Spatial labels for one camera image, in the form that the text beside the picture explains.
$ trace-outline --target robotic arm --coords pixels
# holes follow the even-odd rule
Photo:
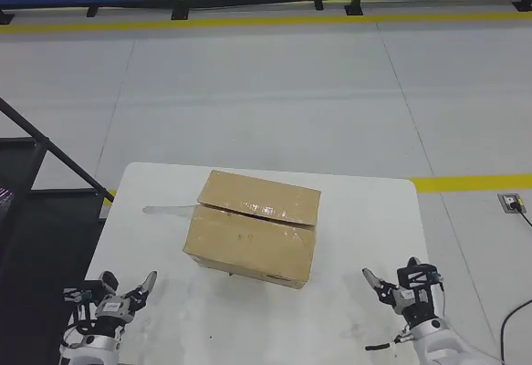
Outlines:
[[[65,300],[83,308],[86,319],[78,319],[78,309],[73,312],[74,323],[67,329],[76,328],[83,339],[71,345],[63,340],[61,363],[117,365],[124,327],[146,306],[156,277],[156,271],[150,272],[141,285],[122,296],[116,295],[118,280],[110,271],[101,274],[98,280],[85,281],[81,287],[65,289]],[[95,319],[90,318],[91,303],[97,306]]]
[[[443,279],[436,266],[421,264],[415,257],[397,270],[399,285],[389,283],[363,269],[363,275],[375,290],[381,303],[390,305],[395,314],[405,318],[409,330],[404,330],[393,343],[413,342],[421,365],[487,365],[434,313],[432,286],[443,291]],[[387,349],[391,344],[367,346],[366,350]]]

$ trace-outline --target yellow stripe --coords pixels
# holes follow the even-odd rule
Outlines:
[[[454,193],[479,190],[529,190],[532,189],[532,173],[519,175],[476,175],[416,177],[409,179],[418,193]]]
[[[111,195],[116,196],[116,193],[117,193],[118,191],[117,191],[117,190],[109,190],[109,192],[111,193]],[[111,205],[111,202],[110,202],[108,199],[105,199],[105,200],[103,201],[103,204],[104,204],[104,205]]]
[[[532,20],[532,12],[474,13],[474,14],[407,14],[382,16],[288,16],[228,19],[198,19],[162,22],[52,24],[28,26],[0,26],[0,34],[112,32],[125,30],[182,29],[218,26],[299,26],[360,23],[450,23]]]

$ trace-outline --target floor tile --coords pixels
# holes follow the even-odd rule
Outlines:
[[[401,100],[383,97],[118,106],[97,177],[117,186],[135,161],[362,176],[429,174],[407,113]]]
[[[114,103],[132,46],[129,39],[89,41],[73,34],[0,37],[0,96],[37,108]]]
[[[434,174],[532,172],[532,26],[380,28]]]

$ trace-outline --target floor outlet box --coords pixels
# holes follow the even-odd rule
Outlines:
[[[525,209],[525,206],[523,205],[523,200],[521,199],[518,193],[499,193],[496,196],[498,196],[499,202],[501,202],[501,206],[503,207],[503,210],[505,211],[505,213],[509,213],[509,214],[519,213],[517,209],[511,208],[510,204],[513,202],[519,202],[521,204],[522,212],[527,213],[527,210]]]

